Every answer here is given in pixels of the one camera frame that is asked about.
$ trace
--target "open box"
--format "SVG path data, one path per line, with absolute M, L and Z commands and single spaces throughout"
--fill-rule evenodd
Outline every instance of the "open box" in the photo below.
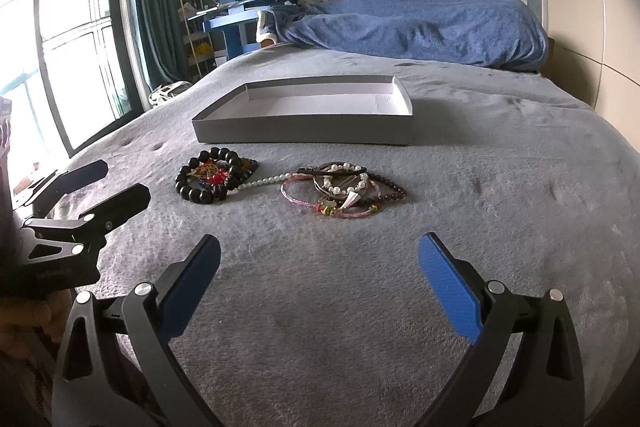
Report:
M 337 75 L 250 82 L 192 120 L 202 143 L 407 145 L 411 100 L 394 76 Z

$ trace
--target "bed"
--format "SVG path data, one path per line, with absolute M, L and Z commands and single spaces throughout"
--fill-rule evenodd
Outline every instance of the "bed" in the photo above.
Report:
M 344 159 L 409 190 L 366 219 L 332 219 L 277 187 L 222 204 L 180 199 L 174 177 L 196 142 L 191 118 L 245 82 L 392 74 L 412 97 L 407 147 L 224 144 L 260 178 Z M 204 233 L 222 265 L 179 339 L 177 360 L 232 426 L 413 425 L 466 350 L 418 267 L 437 232 L 485 279 L 516 293 L 560 288 L 584 363 L 587 414 L 618 386 L 640 346 L 640 156 L 607 122 L 537 73 L 370 57 L 279 44 L 229 61 L 178 98 L 85 149 L 100 182 L 66 197 L 76 216 L 135 182 L 149 208 L 108 236 L 98 296 L 155 280 Z M 510 365 L 516 344 L 503 362 Z M 508 372 L 503 363 L 483 407 Z

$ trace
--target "window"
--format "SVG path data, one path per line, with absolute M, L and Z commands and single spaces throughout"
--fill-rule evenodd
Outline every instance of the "window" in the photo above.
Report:
M 119 8 L 119 0 L 0 0 L 15 193 L 142 113 Z

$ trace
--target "silver screw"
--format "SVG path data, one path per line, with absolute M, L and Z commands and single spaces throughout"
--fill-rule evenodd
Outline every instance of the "silver screw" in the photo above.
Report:
M 79 304 L 85 304 L 86 302 L 89 302 L 90 298 L 91 298 L 91 293 L 87 291 L 80 292 L 78 294 L 78 297 L 76 297 L 76 302 Z
M 497 295 L 504 293 L 504 284 L 502 284 L 500 281 L 489 281 L 487 288 L 489 288 L 489 291 L 491 293 L 495 293 Z
M 151 286 L 148 282 L 141 282 L 133 290 L 133 293 L 142 297 L 143 295 L 148 295 L 148 293 L 151 291 L 151 288 L 153 288 L 153 286 Z
M 560 290 L 556 290 L 555 288 L 549 291 L 549 297 L 551 297 L 552 301 L 561 301 L 562 299 L 564 299 L 564 295 L 562 295 L 562 292 Z

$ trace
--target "blue blanket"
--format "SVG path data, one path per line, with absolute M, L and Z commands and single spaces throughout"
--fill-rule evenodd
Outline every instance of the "blue blanket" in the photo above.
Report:
M 546 33 L 520 0 L 331 0 L 274 6 L 258 38 L 392 58 L 534 71 Z

